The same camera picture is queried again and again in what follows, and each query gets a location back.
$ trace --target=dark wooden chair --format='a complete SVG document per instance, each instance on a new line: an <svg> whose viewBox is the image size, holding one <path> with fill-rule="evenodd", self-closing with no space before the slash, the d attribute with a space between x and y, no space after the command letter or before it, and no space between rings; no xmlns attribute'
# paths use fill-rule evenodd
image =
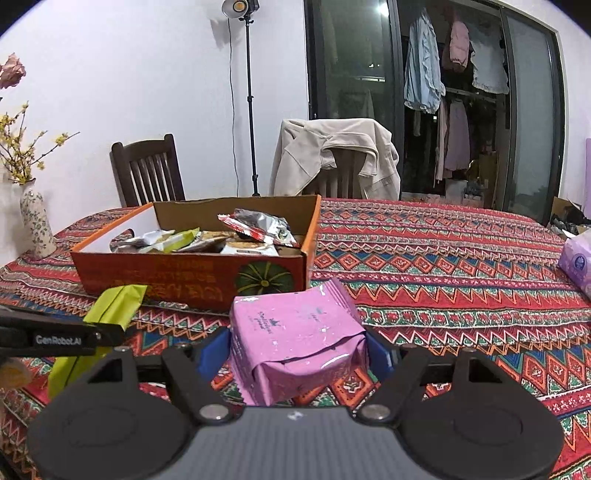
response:
<svg viewBox="0 0 591 480"><path fill-rule="evenodd" d="M171 134L126 146L117 142L111 154L125 206L185 199Z"/></svg>

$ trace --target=chair backrest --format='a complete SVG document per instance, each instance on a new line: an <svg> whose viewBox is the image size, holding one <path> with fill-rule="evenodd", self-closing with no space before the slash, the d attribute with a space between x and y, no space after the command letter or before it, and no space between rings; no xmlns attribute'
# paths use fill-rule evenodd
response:
<svg viewBox="0 0 591 480"><path fill-rule="evenodd" d="M143 140L126 146L118 142L113 144L111 154L125 206L185 199L171 134L164 140Z"/></svg>
<svg viewBox="0 0 591 480"><path fill-rule="evenodd" d="M359 172L365 162L365 153L355 150L333 149L336 168L320 170L302 192L323 197L360 199Z"/></svg>

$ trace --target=white vase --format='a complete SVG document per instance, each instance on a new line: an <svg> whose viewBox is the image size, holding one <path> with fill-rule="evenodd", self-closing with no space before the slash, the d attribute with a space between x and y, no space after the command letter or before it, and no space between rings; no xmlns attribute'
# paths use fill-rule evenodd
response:
<svg viewBox="0 0 591 480"><path fill-rule="evenodd" d="M22 222L33 242L31 255L40 260L56 251L56 239L51 232L43 197L35 189L35 179L28 181L21 188Z"/></svg>

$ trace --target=beige jacket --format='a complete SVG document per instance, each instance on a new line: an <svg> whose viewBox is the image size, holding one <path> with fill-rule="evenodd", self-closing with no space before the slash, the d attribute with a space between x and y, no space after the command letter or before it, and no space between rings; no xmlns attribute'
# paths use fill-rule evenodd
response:
<svg viewBox="0 0 591 480"><path fill-rule="evenodd" d="M336 168L332 148L366 154L359 172L363 198L398 200L398 153L392 134L369 118L283 120L269 193L299 195L321 169Z"/></svg>

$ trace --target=pink snack package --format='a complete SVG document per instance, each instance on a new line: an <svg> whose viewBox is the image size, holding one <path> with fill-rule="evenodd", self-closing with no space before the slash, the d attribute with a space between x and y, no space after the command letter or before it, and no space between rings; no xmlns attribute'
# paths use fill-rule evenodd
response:
<svg viewBox="0 0 591 480"><path fill-rule="evenodd" d="M295 293L236 297L230 365L247 405L270 406L366 367L365 330L336 279Z"/></svg>

